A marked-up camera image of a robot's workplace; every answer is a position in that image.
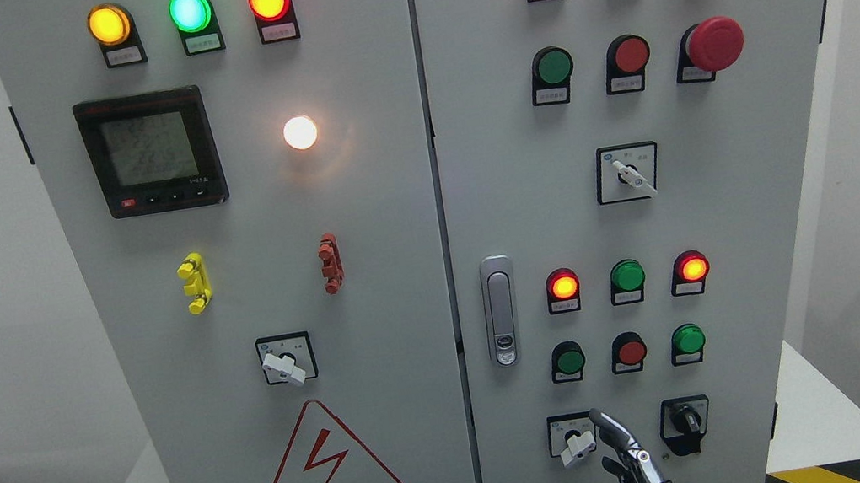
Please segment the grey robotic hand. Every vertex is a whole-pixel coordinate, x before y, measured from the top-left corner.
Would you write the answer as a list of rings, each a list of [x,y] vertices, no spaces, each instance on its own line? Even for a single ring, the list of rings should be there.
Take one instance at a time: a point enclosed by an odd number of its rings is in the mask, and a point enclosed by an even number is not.
[[[603,457],[605,471],[619,483],[673,483],[664,478],[648,450],[636,440],[630,429],[599,408],[589,410],[589,419],[598,428],[600,441],[615,451],[615,459]]]

